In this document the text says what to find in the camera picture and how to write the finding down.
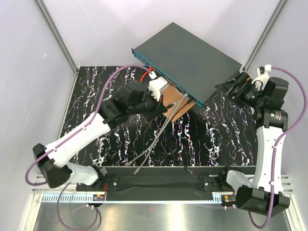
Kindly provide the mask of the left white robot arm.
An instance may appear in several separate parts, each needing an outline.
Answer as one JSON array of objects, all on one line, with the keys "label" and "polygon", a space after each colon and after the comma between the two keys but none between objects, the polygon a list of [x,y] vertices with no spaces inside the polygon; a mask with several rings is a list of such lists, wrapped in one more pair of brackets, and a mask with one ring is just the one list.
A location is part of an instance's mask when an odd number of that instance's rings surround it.
[{"label": "left white robot arm", "polygon": [[127,122],[131,115],[157,116],[167,112],[161,95],[167,86],[162,78],[152,80],[148,85],[132,81],[60,139],[46,146],[35,145],[33,153],[48,186],[57,188],[65,183],[81,183],[95,191],[100,190],[104,174],[97,167],[72,164],[69,160],[93,140]]}]

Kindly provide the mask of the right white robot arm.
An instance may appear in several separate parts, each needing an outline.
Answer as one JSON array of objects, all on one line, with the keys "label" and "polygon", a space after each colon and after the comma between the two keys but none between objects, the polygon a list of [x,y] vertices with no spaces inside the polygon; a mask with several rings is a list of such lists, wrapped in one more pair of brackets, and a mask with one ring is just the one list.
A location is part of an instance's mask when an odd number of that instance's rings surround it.
[{"label": "right white robot arm", "polygon": [[283,195],[281,180],[281,135],[288,129],[288,114],[282,110],[288,81],[262,74],[252,79],[246,72],[215,86],[230,100],[254,110],[257,129],[257,165],[252,181],[232,167],[226,167],[218,179],[222,190],[236,193],[238,209],[264,216],[275,216],[290,205]]}]

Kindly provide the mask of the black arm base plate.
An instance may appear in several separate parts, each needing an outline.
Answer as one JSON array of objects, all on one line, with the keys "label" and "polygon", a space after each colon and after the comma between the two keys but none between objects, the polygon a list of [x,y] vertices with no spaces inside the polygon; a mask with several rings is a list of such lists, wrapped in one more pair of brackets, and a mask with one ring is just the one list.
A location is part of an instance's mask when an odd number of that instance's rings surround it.
[{"label": "black arm base plate", "polygon": [[98,167],[99,184],[95,188],[79,184],[77,190],[98,191],[107,187],[108,192],[120,192],[127,189],[175,189],[188,188],[204,191],[216,178],[227,172],[237,170],[249,174],[249,167],[218,166],[218,167]]}]

